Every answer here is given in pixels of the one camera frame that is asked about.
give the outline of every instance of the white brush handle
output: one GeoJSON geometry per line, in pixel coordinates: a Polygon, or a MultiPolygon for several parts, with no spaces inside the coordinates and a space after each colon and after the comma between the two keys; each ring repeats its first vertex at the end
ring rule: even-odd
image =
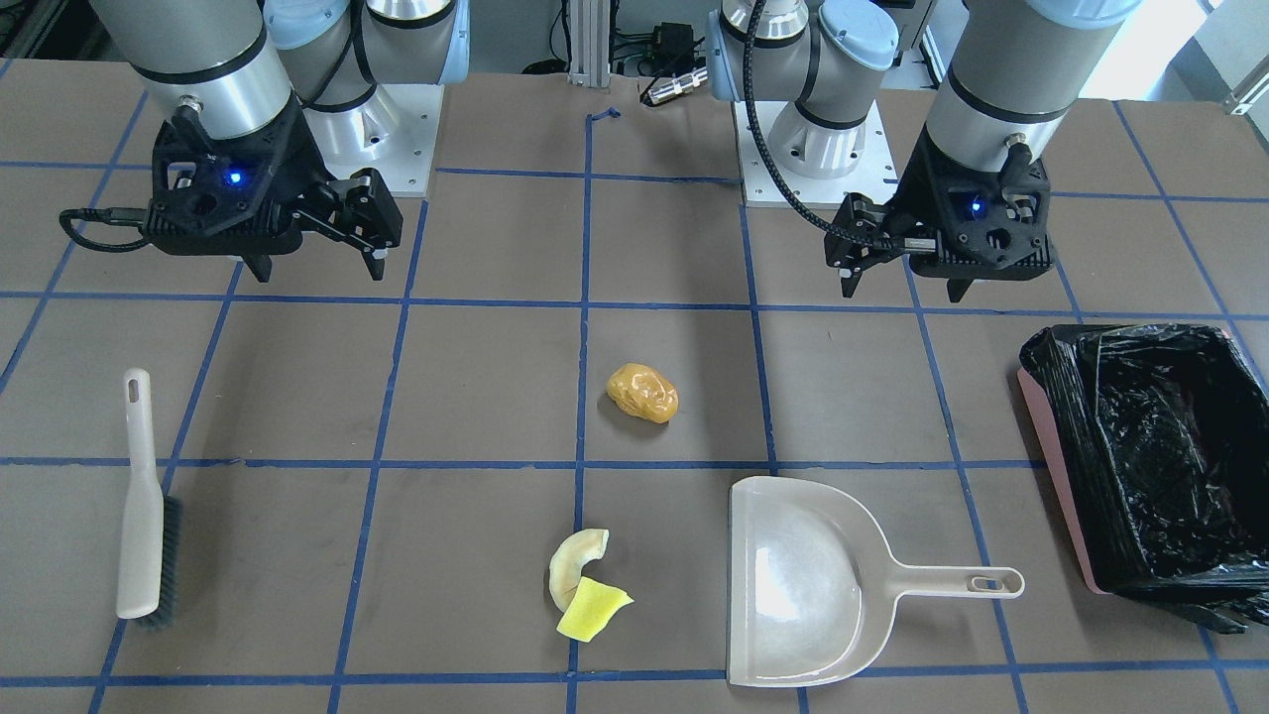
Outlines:
{"type": "Polygon", "coordinates": [[[132,477],[123,502],[119,543],[119,590],[114,611],[124,620],[159,609],[162,576],[162,490],[155,469],[154,413],[150,374],[128,370],[123,375],[128,415],[128,462],[132,477]]]}

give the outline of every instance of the dustpan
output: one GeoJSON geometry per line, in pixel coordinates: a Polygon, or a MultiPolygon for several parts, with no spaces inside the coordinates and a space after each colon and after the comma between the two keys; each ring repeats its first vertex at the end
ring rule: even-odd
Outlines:
{"type": "Polygon", "coordinates": [[[862,503],[829,486],[753,477],[731,488],[727,681],[824,685],[881,654],[904,596],[1013,599],[1013,568],[914,567],[862,503]]]}

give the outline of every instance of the floor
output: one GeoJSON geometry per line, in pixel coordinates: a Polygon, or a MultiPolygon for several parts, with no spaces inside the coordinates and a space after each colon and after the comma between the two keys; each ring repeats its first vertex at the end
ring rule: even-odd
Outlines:
{"type": "MultiPolygon", "coordinates": [[[[1263,382],[1244,119],[1081,101],[1046,153],[1062,269],[953,306],[902,264],[843,301],[815,228],[741,205],[727,107],[634,95],[472,76],[383,282],[312,237],[258,284],[72,249],[56,212],[143,202],[161,117],[126,65],[0,65],[0,711],[1265,711],[1269,632],[1084,587],[1010,378],[1046,325],[1193,320],[1263,382]],[[627,361],[678,384],[667,427],[603,394],[627,361]],[[157,634],[113,614],[132,367],[185,506],[157,634]],[[1027,592],[905,601],[841,684],[730,687],[728,487],[766,473],[854,495],[902,561],[1027,592]],[[612,530],[588,572],[634,605],[579,647],[544,569],[581,526],[612,530]]],[[[930,99],[883,93],[896,161],[930,99]]]]}

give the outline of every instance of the black trash bag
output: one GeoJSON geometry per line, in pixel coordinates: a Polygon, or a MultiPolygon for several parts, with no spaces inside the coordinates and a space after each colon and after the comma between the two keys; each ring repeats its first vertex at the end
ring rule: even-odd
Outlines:
{"type": "Polygon", "coordinates": [[[1057,325],[1019,359],[1053,410],[1098,587],[1214,632],[1269,624],[1269,402],[1230,339],[1057,325]]]}

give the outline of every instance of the blue joint cap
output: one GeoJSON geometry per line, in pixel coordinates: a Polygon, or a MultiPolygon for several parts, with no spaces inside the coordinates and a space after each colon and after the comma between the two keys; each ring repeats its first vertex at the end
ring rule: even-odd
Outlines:
{"type": "Polygon", "coordinates": [[[468,0],[454,0],[454,29],[449,38],[449,53],[445,55],[445,66],[440,68],[440,79],[437,84],[459,84],[467,79],[471,68],[472,33],[471,33],[471,8],[468,0]]]}
{"type": "Polygon", "coordinates": [[[871,70],[884,71],[895,62],[898,28],[868,0],[824,0],[820,27],[838,49],[871,70]]]}
{"type": "Polygon", "coordinates": [[[1072,29],[1103,29],[1128,19],[1143,0],[1027,0],[1044,19],[1072,29]]]}
{"type": "Polygon", "coordinates": [[[744,101],[736,88],[736,77],[731,75],[731,61],[727,58],[727,43],[723,42],[722,18],[718,10],[709,11],[709,41],[706,51],[706,68],[709,72],[709,93],[720,101],[744,101]]]}
{"type": "Polygon", "coordinates": [[[303,47],[348,11],[349,0],[265,0],[264,25],[278,49],[303,47]]]}

